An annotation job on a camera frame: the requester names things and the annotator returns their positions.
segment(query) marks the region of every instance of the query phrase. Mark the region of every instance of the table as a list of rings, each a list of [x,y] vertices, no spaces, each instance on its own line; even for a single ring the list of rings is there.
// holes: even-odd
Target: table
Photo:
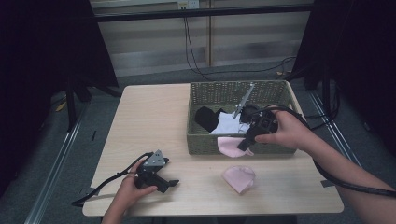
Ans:
[[[249,216],[339,213],[344,205],[335,187],[323,188],[324,178],[312,159],[293,155],[255,155],[238,159],[223,155],[192,156],[187,148],[190,84],[126,87],[111,125],[91,186],[125,169],[145,152],[160,149],[170,162],[159,176],[179,179],[164,194],[143,198],[127,215],[139,217]],[[230,166],[247,165],[256,179],[242,195],[221,174]],[[101,217],[122,178],[85,202],[83,214]]]

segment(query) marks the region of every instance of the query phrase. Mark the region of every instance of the person's right hand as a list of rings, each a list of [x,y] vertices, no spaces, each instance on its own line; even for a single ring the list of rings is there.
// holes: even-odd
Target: person's right hand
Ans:
[[[279,125],[276,133],[257,135],[256,142],[302,149],[304,143],[309,142],[309,139],[315,136],[289,112],[274,110],[273,113]]]

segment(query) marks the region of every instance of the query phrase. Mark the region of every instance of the gray floor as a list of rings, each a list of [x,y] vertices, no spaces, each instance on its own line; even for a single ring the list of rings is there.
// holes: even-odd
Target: gray floor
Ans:
[[[231,71],[231,70],[257,70],[272,67],[278,63],[254,63],[243,66],[225,66],[207,68],[205,71]],[[274,79],[276,71],[261,73],[234,73],[211,75],[213,80],[248,80],[248,79]],[[122,91],[127,85],[159,84],[159,83],[184,83],[192,81],[205,81],[200,75],[189,70],[167,72],[160,74],[122,77],[119,78],[120,87],[115,89]],[[291,82],[297,99],[306,115],[317,114],[318,111],[312,104],[309,93],[304,89],[301,80]],[[90,89],[92,101],[86,105],[78,103],[78,112],[86,108],[80,116],[81,124],[78,134],[70,152],[66,157],[59,179],[55,182],[55,188],[51,193],[44,214],[36,223],[100,223],[99,218],[84,217],[81,208],[70,205],[72,201],[80,197],[82,189],[87,188],[99,160],[103,145],[106,141],[112,119],[117,110],[119,98],[114,98],[96,89]],[[53,96],[53,101],[62,98],[62,92]],[[63,145],[67,130],[67,112],[64,109],[51,113],[44,123],[41,138],[37,143],[35,153],[25,167],[21,170],[18,179],[13,181],[5,195],[0,199],[0,222],[1,223],[24,223],[28,217],[35,200],[44,185],[50,172],[51,166],[58,156]],[[396,159],[386,151],[380,139],[375,133],[367,132],[363,127],[364,120],[342,97],[339,115],[336,123],[353,152],[361,162],[364,169],[380,177],[393,187],[396,187]],[[320,120],[310,120],[315,126]],[[327,128],[321,128],[316,133],[337,147]],[[297,223],[361,223],[350,206],[345,202],[345,210],[340,214],[317,214],[299,215]],[[284,217],[249,217],[247,223],[289,223]],[[213,217],[169,217],[167,223],[216,223]],[[151,223],[150,217],[126,218],[124,223]]]

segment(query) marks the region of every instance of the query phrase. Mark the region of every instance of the pink object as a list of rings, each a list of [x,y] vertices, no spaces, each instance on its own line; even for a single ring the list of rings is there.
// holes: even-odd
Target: pink object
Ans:
[[[237,158],[245,155],[253,156],[254,153],[248,148],[246,151],[242,151],[238,148],[239,143],[242,142],[244,138],[237,137],[218,137],[218,147],[219,151],[229,157]]]
[[[253,186],[256,175],[250,167],[233,166],[228,168],[222,177],[240,194]]]

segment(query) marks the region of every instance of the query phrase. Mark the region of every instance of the wall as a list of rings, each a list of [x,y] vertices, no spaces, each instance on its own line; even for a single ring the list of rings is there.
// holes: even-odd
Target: wall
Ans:
[[[312,0],[201,0],[200,8],[312,3]],[[171,0],[91,0],[95,14],[177,10]],[[279,61],[297,54],[309,12],[188,18],[199,67]],[[117,77],[186,69],[183,19],[99,24]]]

